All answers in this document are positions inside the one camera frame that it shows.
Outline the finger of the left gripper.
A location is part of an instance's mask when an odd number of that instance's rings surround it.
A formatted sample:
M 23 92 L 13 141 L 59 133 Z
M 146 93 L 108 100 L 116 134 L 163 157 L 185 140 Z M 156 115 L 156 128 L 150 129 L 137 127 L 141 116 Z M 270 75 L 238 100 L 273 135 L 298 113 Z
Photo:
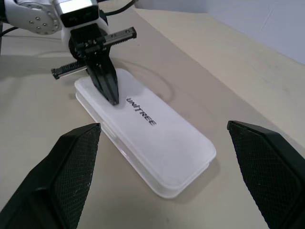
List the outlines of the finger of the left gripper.
M 100 63 L 93 62 L 93 61 L 87 61 L 87 70 L 89 73 L 89 76 L 93 82 L 93 85 L 96 87 L 96 89 L 103 95 L 101 84 L 100 84 Z
M 118 79 L 116 70 L 108 55 L 101 56 L 100 70 L 100 84 L 103 96 L 112 105 L 117 105 L 119 103 Z

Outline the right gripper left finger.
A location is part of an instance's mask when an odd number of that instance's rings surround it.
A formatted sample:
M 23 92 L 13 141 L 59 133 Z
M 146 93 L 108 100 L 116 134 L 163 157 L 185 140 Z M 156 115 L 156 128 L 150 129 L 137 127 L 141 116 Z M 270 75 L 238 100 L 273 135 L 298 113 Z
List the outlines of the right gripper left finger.
M 89 193 L 101 125 L 63 134 L 0 212 L 2 229 L 75 229 Z

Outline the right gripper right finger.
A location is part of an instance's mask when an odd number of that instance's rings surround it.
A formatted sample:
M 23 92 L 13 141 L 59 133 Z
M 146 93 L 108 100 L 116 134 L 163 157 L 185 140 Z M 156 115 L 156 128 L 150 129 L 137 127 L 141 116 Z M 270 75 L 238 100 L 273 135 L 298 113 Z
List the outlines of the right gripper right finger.
M 236 158 L 253 200 L 271 229 L 305 227 L 305 160 L 277 132 L 229 121 Z

